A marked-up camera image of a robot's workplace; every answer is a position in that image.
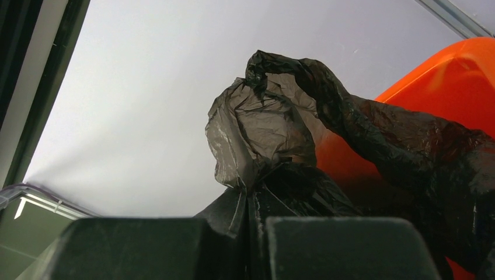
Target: translucent plastic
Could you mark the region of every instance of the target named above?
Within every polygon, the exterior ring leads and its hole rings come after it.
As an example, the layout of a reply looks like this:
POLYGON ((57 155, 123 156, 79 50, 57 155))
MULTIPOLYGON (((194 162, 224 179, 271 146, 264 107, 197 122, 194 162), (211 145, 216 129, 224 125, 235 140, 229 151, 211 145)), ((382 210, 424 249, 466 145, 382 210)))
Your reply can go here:
MULTIPOLYGON (((376 101, 457 121, 495 137, 495 39, 472 38, 443 49, 376 101)), ((329 134, 316 155, 318 167, 351 198, 379 198, 386 192, 376 167, 339 136, 329 134)), ((474 279, 455 263, 451 267, 456 280, 474 279)))

